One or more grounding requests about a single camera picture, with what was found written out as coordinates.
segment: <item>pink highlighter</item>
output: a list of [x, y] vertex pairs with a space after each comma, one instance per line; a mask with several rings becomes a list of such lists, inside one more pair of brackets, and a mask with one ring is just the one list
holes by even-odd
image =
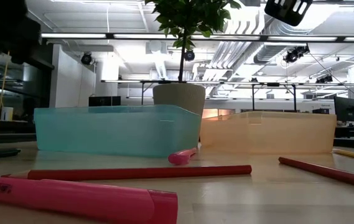
[[182, 150], [179, 152], [175, 152], [171, 155], [169, 155], [169, 162], [174, 165], [184, 165], [188, 164], [190, 161], [190, 158], [196, 154], [198, 151], [197, 147], [194, 147], [192, 149], [186, 149]]
[[177, 194], [61, 180], [0, 177], [0, 202], [117, 224], [176, 224]]

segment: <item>beige plant pot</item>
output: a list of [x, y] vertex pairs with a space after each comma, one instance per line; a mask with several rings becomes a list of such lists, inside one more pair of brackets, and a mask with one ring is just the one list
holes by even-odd
[[155, 105], [175, 105], [198, 115], [203, 115], [206, 90], [188, 83], [170, 83], [153, 88]]

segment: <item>red tube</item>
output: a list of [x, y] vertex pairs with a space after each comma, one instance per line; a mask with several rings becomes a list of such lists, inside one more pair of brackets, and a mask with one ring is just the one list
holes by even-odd
[[177, 194], [59, 180], [0, 178], [0, 202], [117, 224], [176, 224]]
[[354, 185], [354, 174], [350, 173], [350, 172], [345, 172], [342, 170], [333, 169], [333, 168], [324, 167], [324, 166], [318, 166], [318, 165], [310, 164], [307, 162], [300, 162], [300, 161], [295, 161], [292, 159], [286, 159], [283, 157], [279, 158], [279, 162], [281, 164], [285, 164], [288, 166], [292, 166], [295, 168], [299, 168], [302, 170], [313, 172], [315, 174], [319, 174], [319, 175], [322, 175], [325, 177], [330, 177], [332, 179], [339, 180], [339, 181]]
[[31, 170], [27, 176], [4, 175], [31, 180], [121, 180], [167, 177], [201, 177], [250, 174], [251, 166], [163, 167], [142, 169]]

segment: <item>translucent plastic bin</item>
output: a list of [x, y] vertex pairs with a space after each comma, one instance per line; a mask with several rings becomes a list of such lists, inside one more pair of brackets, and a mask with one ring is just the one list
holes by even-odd
[[203, 119], [203, 152], [311, 154], [333, 149], [332, 114], [252, 111]]
[[43, 151], [167, 157], [197, 146], [201, 117], [174, 105], [38, 108]]

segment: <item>green leaves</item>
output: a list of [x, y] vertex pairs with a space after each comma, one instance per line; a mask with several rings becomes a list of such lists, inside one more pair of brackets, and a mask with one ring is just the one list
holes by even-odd
[[222, 17], [224, 19], [231, 19], [231, 14], [229, 13], [228, 10], [222, 9], [222, 10], [220, 10], [220, 17]]
[[154, 0], [145, 0], [145, 5], [150, 3], [150, 2], [153, 2]]
[[165, 37], [167, 37], [167, 35], [169, 35], [169, 28], [168, 27], [164, 29], [164, 35], [165, 35]]
[[177, 38], [174, 47], [182, 47], [185, 32], [186, 48], [195, 47], [191, 35], [200, 32], [204, 37], [210, 37], [214, 32], [223, 32], [227, 19], [231, 19], [228, 4], [233, 9], [240, 9], [238, 0], [145, 0], [145, 4], [153, 2], [152, 13], [159, 13], [156, 21], [161, 25], [159, 31], [167, 36]]
[[234, 0], [229, 0], [228, 3], [229, 3], [229, 5], [231, 5], [232, 9], [240, 9], [241, 8], [240, 4], [235, 2]]
[[202, 35], [204, 37], [210, 37], [212, 35], [212, 32], [211, 31], [205, 31], [205, 32], [202, 31]]
[[170, 19], [167, 18], [166, 16], [162, 16], [162, 15], [159, 15], [156, 20], [158, 22], [160, 22], [161, 24], [165, 24], [166, 22], [168, 22]]

